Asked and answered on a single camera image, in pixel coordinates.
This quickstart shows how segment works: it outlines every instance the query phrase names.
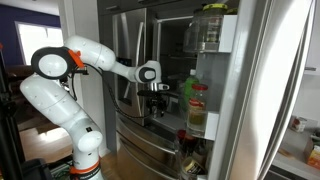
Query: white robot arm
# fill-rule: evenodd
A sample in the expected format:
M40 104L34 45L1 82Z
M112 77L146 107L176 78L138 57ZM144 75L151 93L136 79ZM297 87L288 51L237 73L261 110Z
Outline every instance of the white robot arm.
M39 112L69 133L73 142L70 173L74 179L103 179L98 152L102 134L88 114L61 87L59 79L65 78L76 66L83 67L83 63L87 63L132 82L148 83L152 91L169 89L161 83L161 68L157 61L127 67L116 61L109 48L80 36L70 37L61 48L39 49L31 63L36 73L25 79L20 89Z

